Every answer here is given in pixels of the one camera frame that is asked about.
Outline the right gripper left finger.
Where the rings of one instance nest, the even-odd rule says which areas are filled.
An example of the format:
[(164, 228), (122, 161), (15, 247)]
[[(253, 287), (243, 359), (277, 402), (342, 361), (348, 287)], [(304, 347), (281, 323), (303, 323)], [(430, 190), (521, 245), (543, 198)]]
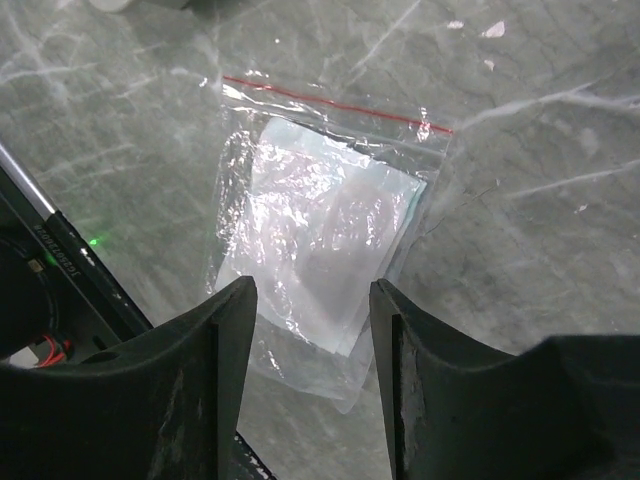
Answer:
[(256, 478), (236, 438), (256, 310), (243, 276), (78, 364), (3, 366), (2, 477)]

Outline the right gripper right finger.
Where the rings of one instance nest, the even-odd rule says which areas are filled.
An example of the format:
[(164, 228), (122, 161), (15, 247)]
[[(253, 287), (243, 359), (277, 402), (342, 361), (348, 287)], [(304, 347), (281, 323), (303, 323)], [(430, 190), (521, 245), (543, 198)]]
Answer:
[(552, 336), (511, 355), (385, 279), (369, 303), (394, 478), (638, 477), (637, 336)]

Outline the clear bag of gauze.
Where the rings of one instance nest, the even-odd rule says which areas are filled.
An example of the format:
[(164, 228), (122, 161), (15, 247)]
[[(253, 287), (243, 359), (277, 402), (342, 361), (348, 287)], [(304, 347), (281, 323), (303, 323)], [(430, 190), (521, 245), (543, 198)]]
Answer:
[(369, 286), (399, 275), (452, 125), (253, 71), (223, 78), (221, 114), (203, 290), (251, 277), (251, 368), (347, 412), (373, 358)]

